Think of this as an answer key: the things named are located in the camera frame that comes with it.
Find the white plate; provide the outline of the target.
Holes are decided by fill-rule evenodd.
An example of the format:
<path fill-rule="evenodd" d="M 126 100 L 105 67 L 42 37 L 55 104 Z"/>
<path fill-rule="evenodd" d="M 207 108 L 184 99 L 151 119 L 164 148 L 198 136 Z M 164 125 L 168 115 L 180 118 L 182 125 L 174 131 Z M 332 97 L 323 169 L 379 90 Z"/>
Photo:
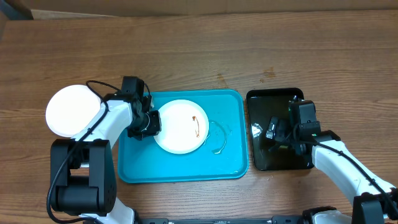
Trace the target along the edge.
<path fill-rule="evenodd" d="M 61 137 L 72 137 L 96 116 L 101 101 L 87 86 L 70 85 L 50 99 L 45 111 L 49 129 Z"/>
<path fill-rule="evenodd" d="M 161 130 L 156 143 L 172 154 L 188 154 L 206 140 L 209 119 L 204 109 L 190 100 L 173 100 L 159 109 Z"/>

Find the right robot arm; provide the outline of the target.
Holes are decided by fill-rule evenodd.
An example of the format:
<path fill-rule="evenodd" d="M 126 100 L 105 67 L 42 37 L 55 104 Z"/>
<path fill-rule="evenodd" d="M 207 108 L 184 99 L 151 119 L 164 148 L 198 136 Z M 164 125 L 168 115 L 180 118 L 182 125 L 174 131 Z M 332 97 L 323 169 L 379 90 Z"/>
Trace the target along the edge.
<path fill-rule="evenodd" d="M 299 155 L 309 155 L 312 164 L 352 205 L 350 216 L 334 207 L 305 210 L 299 223 L 384 223 L 387 218 L 397 219 L 397 187 L 372 173 L 333 131 L 322 131 L 319 121 L 292 124 L 273 116 L 265 136 L 275 141 L 273 151 L 287 146 Z"/>

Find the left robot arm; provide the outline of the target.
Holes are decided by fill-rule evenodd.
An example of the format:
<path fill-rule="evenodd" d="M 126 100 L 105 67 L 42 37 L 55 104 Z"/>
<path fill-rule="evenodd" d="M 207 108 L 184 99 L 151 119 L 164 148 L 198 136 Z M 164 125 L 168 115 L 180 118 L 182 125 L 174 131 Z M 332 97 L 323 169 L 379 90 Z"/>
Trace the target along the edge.
<path fill-rule="evenodd" d="M 68 223 L 138 223 L 135 211 L 117 197 L 112 148 L 123 131 L 138 140 L 160 131 L 152 96 L 114 93 L 101 99 L 99 112 L 70 139 L 57 139 L 50 150 L 47 213 L 71 216 Z"/>

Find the black water tray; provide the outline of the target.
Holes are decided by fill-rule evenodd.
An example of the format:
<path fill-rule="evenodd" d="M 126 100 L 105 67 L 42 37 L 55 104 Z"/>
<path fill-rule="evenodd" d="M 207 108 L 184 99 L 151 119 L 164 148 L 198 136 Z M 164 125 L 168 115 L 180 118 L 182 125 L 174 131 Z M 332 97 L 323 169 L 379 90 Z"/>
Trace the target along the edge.
<path fill-rule="evenodd" d="M 309 154 L 298 156 L 294 150 L 281 147 L 276 152 L 268 149 L 274 142 L 266 138 L 266 131 L 272 116 L 289 120 L 288 104 L 295 96 L 304 98 L 299 88 L 278 88 L 251 90 L 246 95 L 251 133 L 253 161 L 256 169 L 301 170 L 313 168 Z"/>

